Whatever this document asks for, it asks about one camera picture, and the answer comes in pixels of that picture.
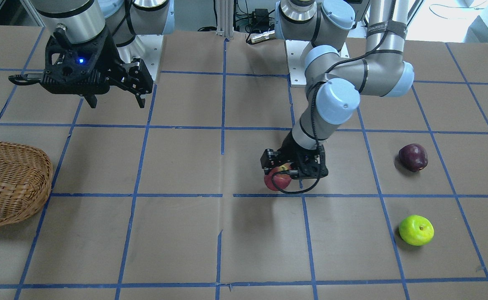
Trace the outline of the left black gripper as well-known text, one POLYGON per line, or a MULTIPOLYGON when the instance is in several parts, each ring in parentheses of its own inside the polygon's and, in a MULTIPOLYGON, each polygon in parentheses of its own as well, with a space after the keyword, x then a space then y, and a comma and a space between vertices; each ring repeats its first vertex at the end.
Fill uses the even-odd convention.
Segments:
POLYGON ((324 147, 319 146, 312 150, 303 148, 295 142, 292 133, 288 133, 277 151, 267 148, 261 155, 261 168, 265 175, 286 163, 297 171, 290 175, 292 179, 317 179, 329 175, 325 165, 324 147))

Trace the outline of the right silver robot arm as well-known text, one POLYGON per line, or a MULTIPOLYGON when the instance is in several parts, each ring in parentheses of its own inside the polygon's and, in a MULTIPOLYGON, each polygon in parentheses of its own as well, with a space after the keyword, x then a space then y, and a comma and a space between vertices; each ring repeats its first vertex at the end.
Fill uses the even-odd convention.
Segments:
POLYGON ((167 35, 175 28, 172 0, 32 0, 50 32, 45 67, 21 75, 49 93, 79 95, 91 108, 97 95, 118 87, 140 108, 153 90, 141 35, 167 35))

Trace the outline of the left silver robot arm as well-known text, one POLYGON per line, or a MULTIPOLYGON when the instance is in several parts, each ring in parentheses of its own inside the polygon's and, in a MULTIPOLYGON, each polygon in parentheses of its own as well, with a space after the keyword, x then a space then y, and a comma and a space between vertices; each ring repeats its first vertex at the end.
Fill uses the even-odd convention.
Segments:
POLYGON ((322 143, 358 108, 361 95, 400 97, 412 86, 414 69, 403 59, 408 1, 371 0, 366 49, 358 57, 340 53, 356 12, 344 0, 281 0, 274 30, 281 40, 309 42, 302 61, 309 103, 282 146, 265 150, 264 173, 290 164, 293 179, 328 174, 322 143))

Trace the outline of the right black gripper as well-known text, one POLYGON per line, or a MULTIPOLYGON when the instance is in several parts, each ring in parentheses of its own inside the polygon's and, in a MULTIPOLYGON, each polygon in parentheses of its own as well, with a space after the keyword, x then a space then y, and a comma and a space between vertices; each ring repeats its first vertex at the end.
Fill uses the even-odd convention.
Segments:
POLYGON ((153 92, 153 78, 141 58, 121 63, 109 30, 87 42, 75 44, 65 30, 55 30, 45 48, 45 68, 40 85, 53 94, 83 95, 95 109, 97 97, 114 85, 132 93, 145 108, 146 96, 153 92))

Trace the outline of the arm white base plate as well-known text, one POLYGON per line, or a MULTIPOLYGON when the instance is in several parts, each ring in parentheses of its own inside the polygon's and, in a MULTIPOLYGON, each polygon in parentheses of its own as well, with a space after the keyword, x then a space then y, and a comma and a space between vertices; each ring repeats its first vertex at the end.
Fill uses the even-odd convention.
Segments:
POLYGON ((307 68, 306 57, 309 52, 313 53, 313 57, 323 53, 336 53, 337 56, 343 59, 350 57, 347 44, 343 44, 340 50, 336 50, 330 45, 317 46, 318 50, 316 50, 311 42, 286 40, 285 46, 291 87, 302 88, 307 85, 305 70, 307 68))
POLYGON ((132 62, 134 58, 143 59, 153 82, 156 83, 158 81, 164 38, 164 35, 137 35, 129 44, 119 46, 118 53, 126 63, 132 62))

